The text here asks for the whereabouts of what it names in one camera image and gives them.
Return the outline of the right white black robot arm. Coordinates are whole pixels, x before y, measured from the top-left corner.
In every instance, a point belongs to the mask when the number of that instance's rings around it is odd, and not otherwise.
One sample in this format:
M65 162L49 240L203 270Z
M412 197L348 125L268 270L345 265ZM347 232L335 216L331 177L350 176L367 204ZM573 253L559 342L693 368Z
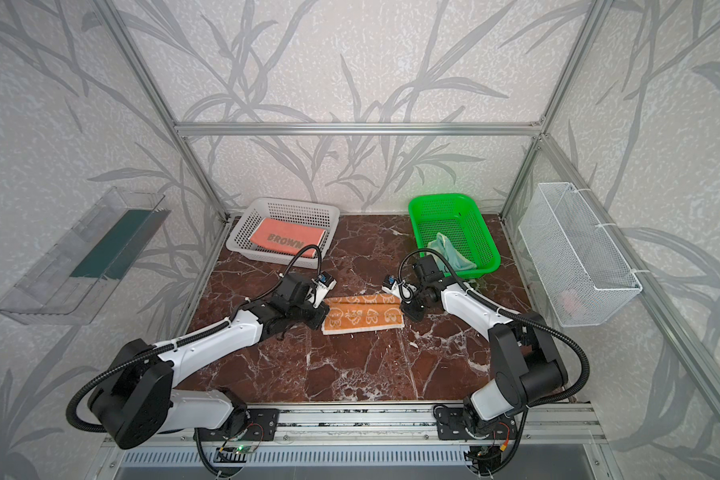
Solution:
M421 321L438 307L489 342L493 378L463 402L463 422L471 432L537 404L567 383L567 369L542 317L508 310L464 280L446 276L431 255L414 263L414 273L413 283L385 278L385 287L400 299L408 319Z

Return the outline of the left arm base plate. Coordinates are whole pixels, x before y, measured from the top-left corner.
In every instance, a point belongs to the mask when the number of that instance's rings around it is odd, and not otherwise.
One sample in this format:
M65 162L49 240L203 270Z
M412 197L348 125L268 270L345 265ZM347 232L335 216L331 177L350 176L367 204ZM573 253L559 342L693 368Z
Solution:
M214 431L214 440L273 441L277 430L280 410L276 408L253 408L235 410Z

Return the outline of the cream orange patterned towel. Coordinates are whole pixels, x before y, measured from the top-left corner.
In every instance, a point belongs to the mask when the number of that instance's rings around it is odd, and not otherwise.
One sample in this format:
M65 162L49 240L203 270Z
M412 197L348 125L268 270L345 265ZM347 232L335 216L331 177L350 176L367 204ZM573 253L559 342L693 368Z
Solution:
M321 327L324 335L402 329L405 324L400 301L391 294L332 297L324 302L330 308Z

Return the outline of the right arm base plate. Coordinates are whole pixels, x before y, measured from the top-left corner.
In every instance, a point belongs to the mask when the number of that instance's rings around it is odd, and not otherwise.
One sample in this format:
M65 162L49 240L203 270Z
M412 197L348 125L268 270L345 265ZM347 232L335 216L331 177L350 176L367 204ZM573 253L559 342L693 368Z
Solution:
M435 404L432 414L439 440L491 440L508 444L517 436L518 424L506 414L484 420L472 408L445 404Z

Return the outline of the pink brown bear towel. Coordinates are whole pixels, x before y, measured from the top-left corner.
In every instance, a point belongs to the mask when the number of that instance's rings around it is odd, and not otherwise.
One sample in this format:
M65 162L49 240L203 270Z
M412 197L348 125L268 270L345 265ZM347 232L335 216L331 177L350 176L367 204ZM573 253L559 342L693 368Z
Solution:
M293 255L307 245L320 245L326 233L319 227L264 218L249 240L265 250Z

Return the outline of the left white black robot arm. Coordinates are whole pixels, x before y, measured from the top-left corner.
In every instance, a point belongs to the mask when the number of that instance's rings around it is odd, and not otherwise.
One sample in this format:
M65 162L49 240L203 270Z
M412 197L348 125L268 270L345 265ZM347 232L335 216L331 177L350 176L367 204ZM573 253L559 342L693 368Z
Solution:
M214 324L156 344L129 342L111 366L70 401L68 422L79 430L104 432L122 449L186 429L226 436L245 431L250 422L247 406L231 390L182 390L180 384L296 324L320 329L330 310L325 298L335 284L326 272L314 279L288 273L269 295L240 305Z

